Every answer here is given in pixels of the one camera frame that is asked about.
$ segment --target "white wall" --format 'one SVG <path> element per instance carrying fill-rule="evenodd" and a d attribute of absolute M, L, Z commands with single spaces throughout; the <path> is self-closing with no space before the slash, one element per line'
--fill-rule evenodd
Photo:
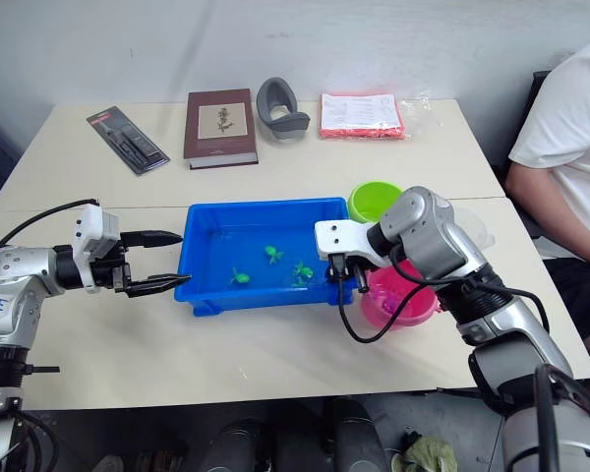
<path fill-rule="evenodd" d="M 299 99 L 456 97 L 497 160 L 531 73 L 588 42 L 590 0 L 0 0 L 0 129 L 24 149 L 55 103 L 183 101 L 278 75 Z"/>

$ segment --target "blue plastic tray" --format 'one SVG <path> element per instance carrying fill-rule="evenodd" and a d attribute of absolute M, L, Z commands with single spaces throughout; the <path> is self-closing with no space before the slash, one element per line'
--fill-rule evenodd
<path fill-rule="evenodd" d="M 277 305 L 336 305 L 337 287 L 326 281 L 327 262 L 317 254 L 315 222 L 347 217 L 341 198 L 192 205 L 179 273 L 193 278 L 175 288 L 175 300 L 191 303 L 198 317 Z M 270 265 L 265 246 L 284 255 Z M 293 286 L 299 282 L 297 264 L 314 272 L 304 286 Z M 232 282 L 234 268 L 251 281 Z M 354 287 L 354 281 L 346 284 L 346 304 L 352 302 Z"/>

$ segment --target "person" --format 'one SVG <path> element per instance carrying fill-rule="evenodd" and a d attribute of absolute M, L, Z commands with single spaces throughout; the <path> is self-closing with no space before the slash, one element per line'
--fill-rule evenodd
<path fill-rule="evenodd" d="M 545 79 L 509 159 L 505 189 L 547 234 L 536 247 L 590 352 L 590 44 Z"/>

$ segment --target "white table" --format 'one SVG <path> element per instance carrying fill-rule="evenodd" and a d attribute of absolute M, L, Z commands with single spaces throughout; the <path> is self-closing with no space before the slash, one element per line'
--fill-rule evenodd
<path fill-rule="evenodd" d="M 454 204 L 484 220 L 496 237 L 496 244 L 485 251 L 494 269 L 506 284 L 530 290 L 543 300 L 552 336 L 574 375 L 590 378 L 590 358 L 511 203 L 496 198 Z M 120 217 L 125 231 L 183 233 L 184 207 L 111 211 Z M 53 215 L 13 242 L 68 243 L 77 214 L 74 210 Z M 0 211 L 0 237 L 31 215 Z M 180 249 L 132 250 L 128 260 L 134 276 L 174 271 Z M 348 315 L 361 332 L 368 332 L 358 303 L 349 307 Z M 76 290 L 44 302 L 29 355 L 35 364 L 61 366 L 61 374 L 26 378 L 24 387 L 30 409 L 466 387 L 474 385 L 467 368 L 470 351 L 450 314 L 436 314 L 422 325 L 388 333 L 372 345 L 360 345 L 345 331 L 336 308 L 328 305 L 195 318 L 191 307 L 176 303 L 171 292 L 128 299 L 107 290 L 97 295 Z"/>
<path fill-rule="evenodd" d="M 369 180 L 423 185 L 448 199 L 503 197 L 455 100 L 407 112 L 405 141 L 324 141 L 316 103 L 304 140 L 283 143 L 256 120 L 259 165 L 190 171 L 183 161 L 186 104 L 120 104 L 171 162 L 136 177 L 86 122 L 109 106 L 57 106 L 0 192 L 0 211 L 47 209 L 84 198 L 107 207 L 347 197 Z"/>

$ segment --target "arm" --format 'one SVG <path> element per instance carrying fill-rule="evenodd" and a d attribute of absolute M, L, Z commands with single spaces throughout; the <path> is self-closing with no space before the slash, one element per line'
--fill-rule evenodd
<path fill-rule="evenodd" d="M 551 177 L 551 169 L 513 162 L 505 187 L 557 242 L 590 263 L 590 230 L 574 214 Z"/>

